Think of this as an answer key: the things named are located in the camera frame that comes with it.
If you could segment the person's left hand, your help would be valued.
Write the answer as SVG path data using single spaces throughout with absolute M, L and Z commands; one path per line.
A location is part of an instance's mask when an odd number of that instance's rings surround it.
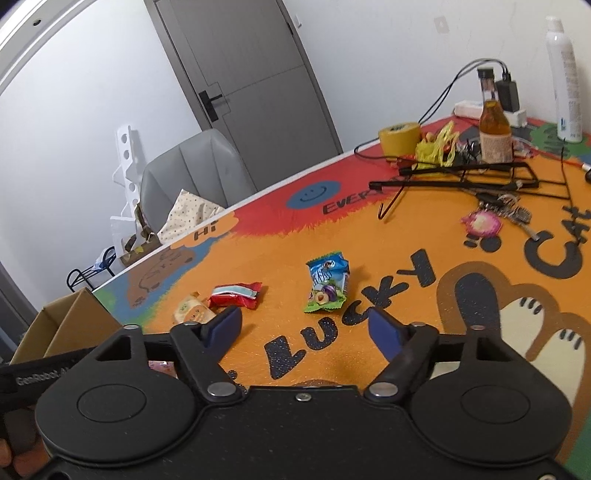
M 50 460 L 43 442 L 37 439 L 32 447 L 20 454 L 14 454 L 9 443 L 1 440 L 1 478 L 23 479 L 38 472 Z

